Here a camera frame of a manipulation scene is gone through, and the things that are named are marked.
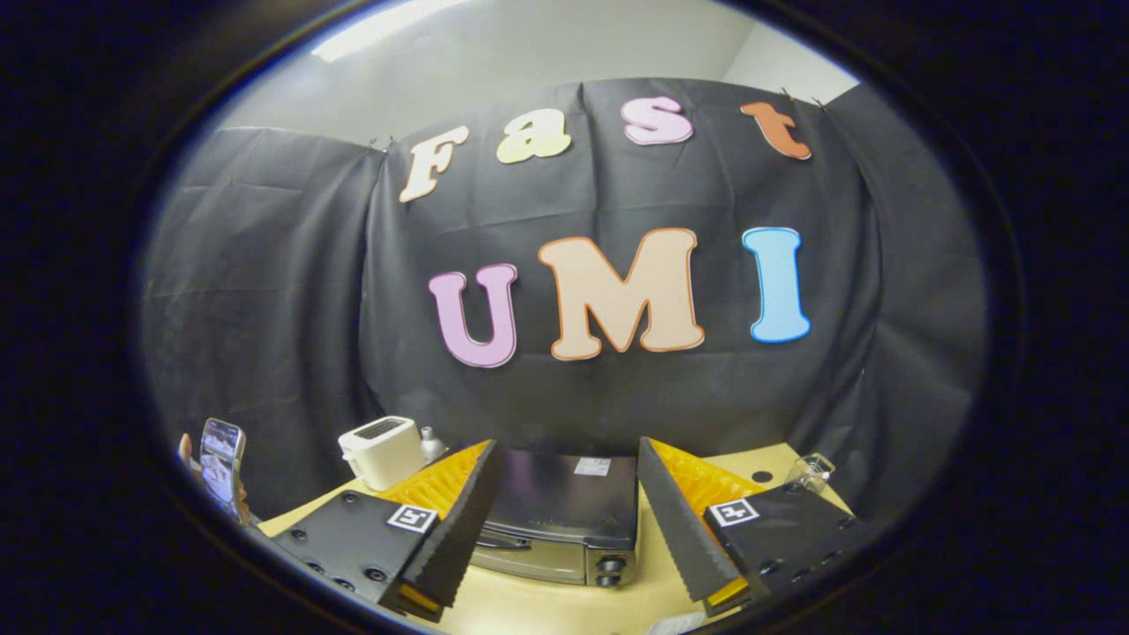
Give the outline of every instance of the blue letter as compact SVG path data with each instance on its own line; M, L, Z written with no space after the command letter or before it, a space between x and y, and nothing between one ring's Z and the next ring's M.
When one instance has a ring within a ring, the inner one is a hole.
M788 227L756 227L745 232L741 242L756 256L761 279L761 319L753 324L753 339L776 342L806 336L812 323L799 310L799 233Z

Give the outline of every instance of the yellow letter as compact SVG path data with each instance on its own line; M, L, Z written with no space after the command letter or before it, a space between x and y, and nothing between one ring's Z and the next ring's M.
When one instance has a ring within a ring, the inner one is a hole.
M408 173L408 184L400 192L400 202L405 203L425 194L430 194L438 181L431 177L431 168L436 174L443 174L450 165L450 155L455 143L462 143L471 136L465 125L420 141L412 148L412 168Z
M572 138L564 133L564 113L542 108L523 114L506 124L506 137L498 145L498 160L523 162L534 155L554 157L564 151Z
M628 279L620 279L603 252L588 238L546 243L537 260L553 270L561 338L552 346L558 359L590 359L599 340L588 329L588 312L615 350L631 346L644 308L650 324L639 338L647 350L684 350L706 340L694 323L690 288L690 252L698 237L690 229L653 229L639 242Z

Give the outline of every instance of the smartphone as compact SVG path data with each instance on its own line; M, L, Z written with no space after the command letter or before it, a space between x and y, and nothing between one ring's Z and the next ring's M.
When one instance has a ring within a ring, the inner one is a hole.
M247 436L239 426L208 419L200 440L200 468L212 498L240 524L247 519L239 511L239 466Z

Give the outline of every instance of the orange letter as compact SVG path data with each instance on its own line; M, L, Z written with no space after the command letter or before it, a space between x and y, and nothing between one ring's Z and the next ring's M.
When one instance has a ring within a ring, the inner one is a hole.
M684 350L704 341L704 331L694 323L690 288L690 252L697 244L698 237L690 229L648 232L639 242L625 281L588 238L562 238L542 246L537 260L557 278L561 322L553 357L572 360L599 355L599 340L588 328L589 311L620 353L631 346L648 306L650 324L639 338L647 350Z
M408 173L408 184L400 192L400 202L405 203L425 194L430 194L438 181L431 177L431 168L436 174L443 174L450 165L450 155L455 143L462 143L471 136L465 125L432 137L427 141L415 143L412 148L412 168Z
M791 138L789 128L796 128L796 122L786 114L776 112L770 104L758 102L741 106L741 112L756 120L756 125L761 128L764 140L772 146L772 149L786 157L798 158L800 160L812 158L812 150Z

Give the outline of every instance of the table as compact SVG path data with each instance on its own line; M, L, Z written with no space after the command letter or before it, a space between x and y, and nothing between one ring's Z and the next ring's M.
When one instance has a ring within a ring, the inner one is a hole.
M704 460L745 478L754 471L770 472L772 479L760 485L772 488L784 484L797 458L791 446L780 443ZM263 521L259 528L274 537L345 489L376 494L360 480L351 480L296 510ZM825 487L822 496L850 513L831 487ZM576 586L471 565L458 588L455 606L444 611L438 628L456 635L642 635L659 619L701 612L701 603L691 602L686 594L641 486L639 514L638 569L631 584L621 589ZM435 627L414 616L409 618Z

